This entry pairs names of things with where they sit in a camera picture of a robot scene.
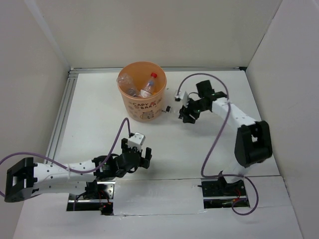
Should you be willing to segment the clear bottle black label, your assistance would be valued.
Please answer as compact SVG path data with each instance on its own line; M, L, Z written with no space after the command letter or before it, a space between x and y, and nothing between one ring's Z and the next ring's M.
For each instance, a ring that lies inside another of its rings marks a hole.
M183 119L183 116L180 113L180 109L173 108L171 106L167 106L165 112L174 118Z

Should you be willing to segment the water bottle red label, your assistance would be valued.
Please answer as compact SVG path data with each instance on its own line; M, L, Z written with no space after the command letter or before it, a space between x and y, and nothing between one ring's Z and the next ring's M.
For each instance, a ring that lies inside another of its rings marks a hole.
M147 98L150 97L154 91L157 82L157 74L151 73L150 78L147 80L146 84L140 89L138 97Z

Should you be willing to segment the clear crushed bottle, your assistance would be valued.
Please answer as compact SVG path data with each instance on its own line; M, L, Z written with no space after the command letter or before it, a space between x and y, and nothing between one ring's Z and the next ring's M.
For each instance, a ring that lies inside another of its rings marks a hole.
M137 89L133 79L127 73L121 74L117 77L117 84L126 94L130 96L135 96L137 94Z

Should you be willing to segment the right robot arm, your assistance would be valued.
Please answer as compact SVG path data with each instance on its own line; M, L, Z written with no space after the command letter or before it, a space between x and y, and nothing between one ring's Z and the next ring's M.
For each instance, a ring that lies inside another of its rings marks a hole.
M222 172L218 174L218 177L224 178L217 184L219 193L229 195L235 189L236 178L246 176L253 165L262 163L272 157L269 124L264 120L257 121L245 114L229 100L226 93L215 92L209 80L197 83L196 87L198 100L193 100L187 92L178 88L175 101L182 102L179 118L182 119L183 123L194 124L202 112L210 111L224 120L201 167L201 176L206 179L214 178L213 175L205 175L204 169L224 128L229 126L236 132L234 147L236 161L226 169L226 174Z

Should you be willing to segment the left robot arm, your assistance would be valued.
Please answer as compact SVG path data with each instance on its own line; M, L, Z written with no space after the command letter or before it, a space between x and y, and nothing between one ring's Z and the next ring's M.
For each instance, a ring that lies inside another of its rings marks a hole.
M47 193L70 193L92 199L102 190L102 182L122 178L140 167L149 168L152 150L142 150L144 140L137 134L123 138L120 155L101 155L79 163L44 164L26 157L7 170L4 200L15 203Z

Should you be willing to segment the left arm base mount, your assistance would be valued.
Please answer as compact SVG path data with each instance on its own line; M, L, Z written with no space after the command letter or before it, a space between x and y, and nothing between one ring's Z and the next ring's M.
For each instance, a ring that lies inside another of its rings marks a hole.
M67 212L99 212L104 216L113 215L115 181L89 183L87 191L80 195L70 194Z

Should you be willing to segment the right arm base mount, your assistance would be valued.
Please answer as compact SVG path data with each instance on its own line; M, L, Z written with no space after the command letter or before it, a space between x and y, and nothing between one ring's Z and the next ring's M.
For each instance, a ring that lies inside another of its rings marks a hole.
M224 177L205 179L197 186L202 191L205 209L231 208L233 204L235 208L250 207L242 179L236 179L233 183L227 183Z

